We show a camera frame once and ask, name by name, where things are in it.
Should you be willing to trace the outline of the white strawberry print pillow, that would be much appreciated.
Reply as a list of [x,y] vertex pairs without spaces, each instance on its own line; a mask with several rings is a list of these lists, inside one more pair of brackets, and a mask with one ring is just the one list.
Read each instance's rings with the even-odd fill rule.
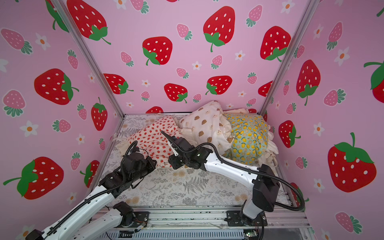
[[157,161],[158,168],[170,168],[169,157],[174,152],[169,146],[167,138],[161,133],[162,131],[171,137],[182,137],[175,120],[171,116],[166,116],[156,120],[130,137],[123,139],[117,144],[117,149],[121,155],[124,155],[128,147],[134,141],[137,141],[139,152],[143,153],[145,157],[149,156]]

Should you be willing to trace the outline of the white cookie print pillow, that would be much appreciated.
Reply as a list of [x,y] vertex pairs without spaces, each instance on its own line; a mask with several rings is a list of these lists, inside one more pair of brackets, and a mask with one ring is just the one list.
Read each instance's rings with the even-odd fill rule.
[[183,137],[193,146],[213,144],[220,155],[231,148],[232,126],[221,105],[211,101],[178,121]]

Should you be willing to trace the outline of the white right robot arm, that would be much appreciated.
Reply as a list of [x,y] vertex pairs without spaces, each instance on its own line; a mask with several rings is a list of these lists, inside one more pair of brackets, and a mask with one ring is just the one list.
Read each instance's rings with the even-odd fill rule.
[[265,212],[274,211],[281,185],[268,165],[262,164],[259,168],[243,165],[219,155],[211,143],[194,147],[184,138],[171,137],[164,131],[161,133],[168,140],[174,153],[169,157],[173,169],[187,166],[220,174],[242,184],[252,192],[239,213],[243,223],[249,226],[261,225],[265,222],[263,220]]

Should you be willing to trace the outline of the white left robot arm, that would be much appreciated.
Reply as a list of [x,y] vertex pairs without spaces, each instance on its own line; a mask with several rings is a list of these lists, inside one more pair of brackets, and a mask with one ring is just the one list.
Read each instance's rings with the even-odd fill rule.
[[99,185],[76,207],[43,231],[33,230],[28,240],[94,240],[115,227],[145,225],[133,208],[125,202],[115,204],[106,214],[92,221],[92,217],[121,193],[134,189],[152,173],[157,162],[139,152],[127,153],[120,166],[106,175]]

